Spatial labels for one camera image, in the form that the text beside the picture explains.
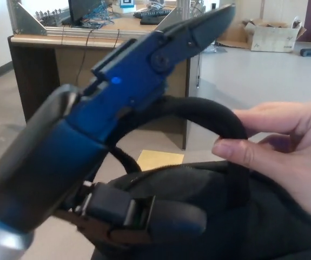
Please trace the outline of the person bare hand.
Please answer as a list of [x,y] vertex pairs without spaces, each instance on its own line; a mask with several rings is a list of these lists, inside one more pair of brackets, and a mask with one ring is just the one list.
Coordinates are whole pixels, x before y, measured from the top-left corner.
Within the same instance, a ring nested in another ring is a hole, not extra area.
[[219,137],[212,153],[274,180],[311,214],[311,102],[267,102],[234,112],[258,143]]

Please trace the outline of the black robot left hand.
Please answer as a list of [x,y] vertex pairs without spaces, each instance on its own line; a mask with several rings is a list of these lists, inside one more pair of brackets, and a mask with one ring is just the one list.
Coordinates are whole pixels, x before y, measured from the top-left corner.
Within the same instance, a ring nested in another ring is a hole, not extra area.
[[209,46],[234,15],[230,4],[128,40],[96,65],[83,92],[71,85],[55,90],[0,159],[0,247],[28,248],[51,215],[115,244],[202,234],[207,219],[195,206],[84,181],[110,151],[107,139],[122,116],[158,100],[174,67]]

